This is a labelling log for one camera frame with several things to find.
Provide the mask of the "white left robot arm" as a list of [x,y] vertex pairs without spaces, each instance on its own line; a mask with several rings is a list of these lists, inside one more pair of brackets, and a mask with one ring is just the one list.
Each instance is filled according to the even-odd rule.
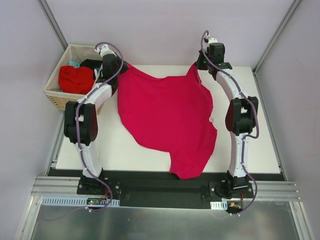
[[105,54],[93,89],[81,99],[68,101],[65,105],[64,135],[75,146],[82,165],[82,177],[91,179],[88,188],[96,195],[102,194],[106,188],[105,181],[101,179],[103,168],[95,144],[98,136],[97,110],[115,94],[118,76],[124,66],[124,61],[116,54]]

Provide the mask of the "magenta pink t shirt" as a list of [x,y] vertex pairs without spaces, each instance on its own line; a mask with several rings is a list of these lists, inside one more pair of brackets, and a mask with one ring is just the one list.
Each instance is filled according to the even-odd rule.
[[218,131],[210,120],[210,91],[191,65],[180,76],[153,77],[129,65],[118,77],[117,109],[135,141],[170,155],[170,173],[199,177],[212,156]]

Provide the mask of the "wicker basket with liner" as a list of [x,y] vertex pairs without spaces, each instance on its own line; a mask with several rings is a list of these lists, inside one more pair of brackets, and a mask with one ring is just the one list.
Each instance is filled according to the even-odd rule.
[[43,91],[58,110],[64,111],[68,101],[75,102],[84,96],[83,94],[63,92],[60,89],[58,83],[60,68],[68,66],[69,61],[80,64],[86,59],[102,60],[101,56],[95,52],[94,46],[69,44],[45,84]]

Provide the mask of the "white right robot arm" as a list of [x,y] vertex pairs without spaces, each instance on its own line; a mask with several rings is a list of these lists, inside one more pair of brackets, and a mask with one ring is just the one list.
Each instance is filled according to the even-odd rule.
[[231,137],[231,157],[226,179],[215,187],[215,193],[223,198],[237,197],[250,187],[247,170],[248,138],[259,137],[257,111],[259,100],[248,96],[234,77],[233,67],[225,62],[225,46],[215,38],[204,41],[196,61],[198,70],[208,71],[222,87],[229,100],[225,126]]

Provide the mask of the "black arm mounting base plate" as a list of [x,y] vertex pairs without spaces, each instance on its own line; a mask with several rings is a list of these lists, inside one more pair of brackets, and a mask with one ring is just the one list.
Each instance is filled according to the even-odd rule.
[[251,199],[251,184],[232,190],[226,173],[203,173],[181,180],[175,174],[156,171],[104,170],[99,180],[82,175],[78,195],[108,197],[122,207],[209,209],[211,202],[222,199]]

